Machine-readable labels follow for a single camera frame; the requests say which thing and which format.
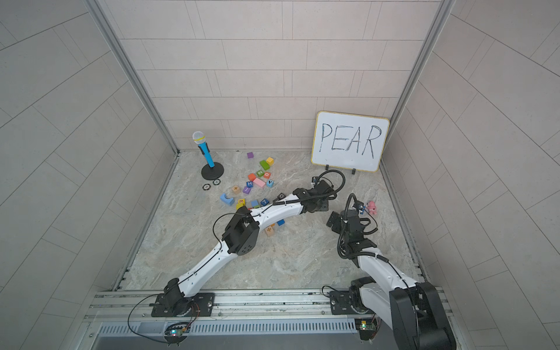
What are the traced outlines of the yellow E block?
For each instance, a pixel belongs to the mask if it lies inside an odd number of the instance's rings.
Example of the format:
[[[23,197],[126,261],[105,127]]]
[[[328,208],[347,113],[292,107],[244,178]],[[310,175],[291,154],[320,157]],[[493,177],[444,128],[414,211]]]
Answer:
[[[240,209],[246,205],[246,200],[244,198],[239,199],[236,204],[236,209]]]

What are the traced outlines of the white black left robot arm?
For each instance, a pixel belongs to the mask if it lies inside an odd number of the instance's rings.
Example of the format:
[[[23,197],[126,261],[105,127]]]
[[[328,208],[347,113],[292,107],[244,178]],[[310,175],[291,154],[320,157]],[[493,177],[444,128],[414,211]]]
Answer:
[[[183,316],[194,311],[195,296],[204,284],[230,261],[251,252],[260,232],[289,217],[327,211],[328,203],[336,199],[345,183],[342,172],[329,169],[316,177],[310,189],[298,188],[260,208],[237,209],[213,250],[186,274],[171,279],[157,295],[151,316]]]

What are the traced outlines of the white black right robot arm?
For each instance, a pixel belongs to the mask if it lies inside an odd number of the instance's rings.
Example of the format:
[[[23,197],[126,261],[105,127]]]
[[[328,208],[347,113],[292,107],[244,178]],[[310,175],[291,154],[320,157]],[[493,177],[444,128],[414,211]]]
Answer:
[[[393,332],[399,349],[456,349],[457,343],[439,293],[429,282],[406,276],[368,239],[370,220],[364,205],[350,194],[344,210],[332,213],[328,227],[338,233],[337,252],[367,275],[348,291],[333,291],[330,301],[360,315],[361,340],[374,339],[382,324]]]

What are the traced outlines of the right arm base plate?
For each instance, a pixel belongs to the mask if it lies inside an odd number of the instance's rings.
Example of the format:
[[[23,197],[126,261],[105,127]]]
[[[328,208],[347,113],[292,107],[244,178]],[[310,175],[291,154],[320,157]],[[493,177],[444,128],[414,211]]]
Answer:
[[[351,293],[348,291],[331,290],[328,293],[330,309],[333,315],[359,315],[363,312],[355,309],[351,303]]]

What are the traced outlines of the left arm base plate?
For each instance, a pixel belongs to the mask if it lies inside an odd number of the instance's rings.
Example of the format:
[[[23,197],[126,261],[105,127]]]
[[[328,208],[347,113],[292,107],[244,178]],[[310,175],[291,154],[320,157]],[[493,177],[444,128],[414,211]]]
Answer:
[[[152,306],[151,317],[210,316],[214,306],[214,293],[199,293],[194,297],[176,297],[160,293]]]

